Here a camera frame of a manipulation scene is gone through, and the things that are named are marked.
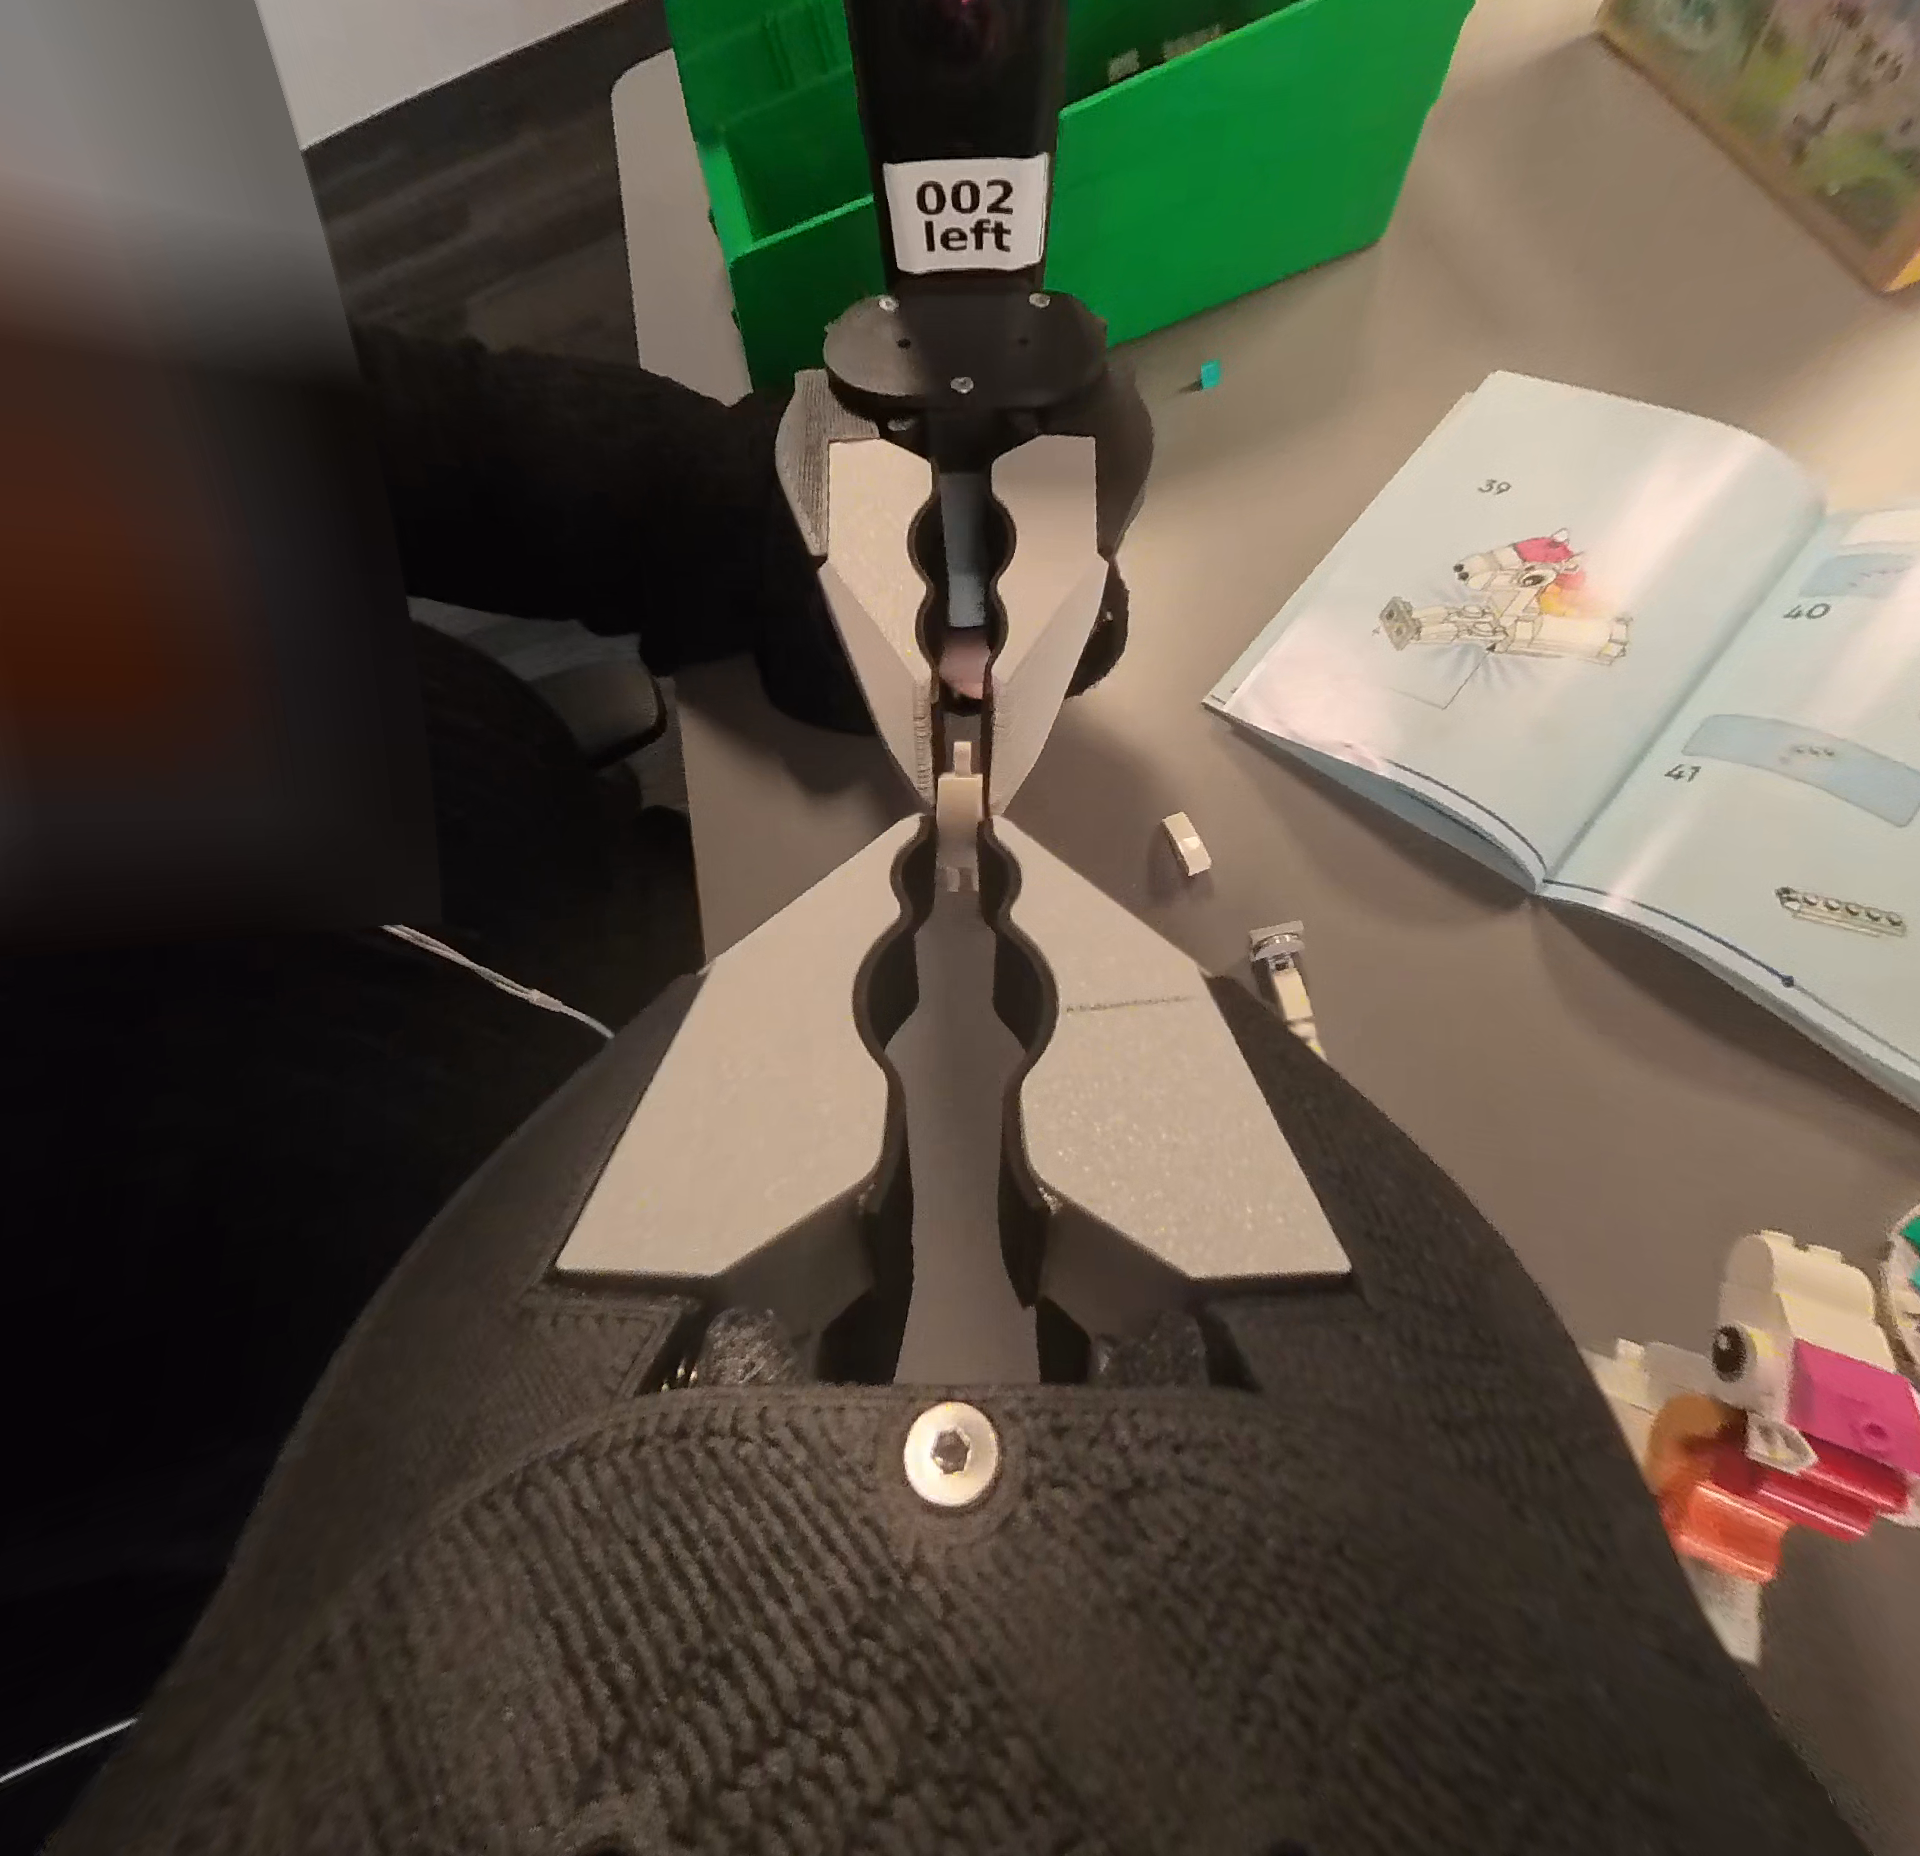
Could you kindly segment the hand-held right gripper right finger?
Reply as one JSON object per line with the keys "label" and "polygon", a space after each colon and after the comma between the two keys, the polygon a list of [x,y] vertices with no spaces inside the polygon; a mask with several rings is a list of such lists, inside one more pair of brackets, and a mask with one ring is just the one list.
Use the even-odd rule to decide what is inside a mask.
{"label": "hand-held right gripper right finger", "polygon": [[1003,1096],[1000,1248],[1027,1309],[1336,1286],[1347,1252],[1209,974],[1006,818],[978,843]]}

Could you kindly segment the person's left hand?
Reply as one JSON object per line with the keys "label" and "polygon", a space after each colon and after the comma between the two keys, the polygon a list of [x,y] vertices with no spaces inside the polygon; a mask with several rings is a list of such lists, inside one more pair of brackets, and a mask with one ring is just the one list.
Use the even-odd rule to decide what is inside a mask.
{"label": "person's left hand", "polygon": [[872,711],[811,564],[774,564],[761,573],[748,653],[761,693],[782,717],[832,736],[875,738]]}

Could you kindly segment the open blue instruction booklet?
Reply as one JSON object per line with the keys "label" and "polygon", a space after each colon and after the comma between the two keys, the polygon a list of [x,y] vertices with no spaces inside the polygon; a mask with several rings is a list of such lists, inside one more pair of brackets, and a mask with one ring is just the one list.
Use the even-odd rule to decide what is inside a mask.
{"label": "open blue instruction booklet", "polygon": [[1916,1105],[1916,561],[1913,500],[1491,374],[1205,707]]}

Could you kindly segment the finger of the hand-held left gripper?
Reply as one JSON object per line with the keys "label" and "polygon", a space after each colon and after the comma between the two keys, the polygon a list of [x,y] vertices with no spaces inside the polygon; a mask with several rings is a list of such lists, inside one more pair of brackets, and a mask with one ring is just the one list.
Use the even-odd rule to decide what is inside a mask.
{"label": "finger of the hand-held left gripper", "polygon": [[929,503],[924,457],[879,438],[827,446],[821,591],[876,738],[924,809],[939,779],[939,684],[921,621],[931,588],[916,561]]}
{"label": "finger of the hand-held left gripper", "polygon": [[1005,537],[980,709],[984,812],[997,821],[1052,736],[1106,593],[1095,443],[1037,435],[993,462],[989,496]]}

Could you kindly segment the white and grey lego leg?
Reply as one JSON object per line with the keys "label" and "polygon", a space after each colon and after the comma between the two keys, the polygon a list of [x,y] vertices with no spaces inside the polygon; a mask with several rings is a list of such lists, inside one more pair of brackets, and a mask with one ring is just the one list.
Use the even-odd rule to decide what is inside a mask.
{"label": "white and grey lego leg", "polygon": [[1307,1052],[1328,1060],[1307,992],[1303,948],[1298,922],[1254,928],[1247,938],[1247,962],[1261,1000],[1284,1022],[1284,1028]]}

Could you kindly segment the colourful lego set box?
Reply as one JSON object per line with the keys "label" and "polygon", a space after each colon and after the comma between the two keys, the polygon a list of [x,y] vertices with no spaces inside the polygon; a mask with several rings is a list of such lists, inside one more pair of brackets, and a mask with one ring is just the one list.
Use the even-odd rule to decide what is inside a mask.
{"label": "colourful lego set box", "polygon": [[1916,285],[1918,0],[1604,0],[1594,27],[1865,285]]}

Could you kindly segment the person's left forearm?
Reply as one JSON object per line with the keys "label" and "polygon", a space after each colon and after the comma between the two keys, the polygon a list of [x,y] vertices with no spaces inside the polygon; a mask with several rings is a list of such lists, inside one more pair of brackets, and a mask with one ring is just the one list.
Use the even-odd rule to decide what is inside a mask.
{"label": "person's left forearm", "polygon": [[410,598],[630,634],[666,675],[768,655],[804,620],[780,405],[636,364],[348,331]]}

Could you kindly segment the white lego leg piece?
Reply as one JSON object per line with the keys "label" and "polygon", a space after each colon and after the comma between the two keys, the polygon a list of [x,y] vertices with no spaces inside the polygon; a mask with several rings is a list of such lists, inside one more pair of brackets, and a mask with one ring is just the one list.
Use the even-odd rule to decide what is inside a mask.
{"label": "white lego leg piece", "polygon": [[939,888],[951,897],[978,897],[980,836],[989,821],[988,779],[977,738],[957,740],[934,782],[931,824]]}

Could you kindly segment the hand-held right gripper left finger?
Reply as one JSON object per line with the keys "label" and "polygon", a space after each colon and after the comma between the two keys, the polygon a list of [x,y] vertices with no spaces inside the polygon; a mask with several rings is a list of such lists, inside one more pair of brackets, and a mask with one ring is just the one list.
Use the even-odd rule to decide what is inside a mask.
{"label": "hand-held right gripper left finger", "polygon": [[555,1269],[678,1294],[876,1294],[919,1002],[926,816],[707,965]]}

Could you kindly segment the green plastic bin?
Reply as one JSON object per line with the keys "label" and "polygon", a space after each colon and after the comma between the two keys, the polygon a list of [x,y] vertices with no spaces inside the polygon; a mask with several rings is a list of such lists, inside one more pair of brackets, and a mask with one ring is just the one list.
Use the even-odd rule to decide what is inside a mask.
{"label": "green plastic bin", "polygon": [[[1476,0],[1068,0],[1045,284],[1156,335],[1374,243]],[[841,0],[663,0],[755,389],[881,289]]]}

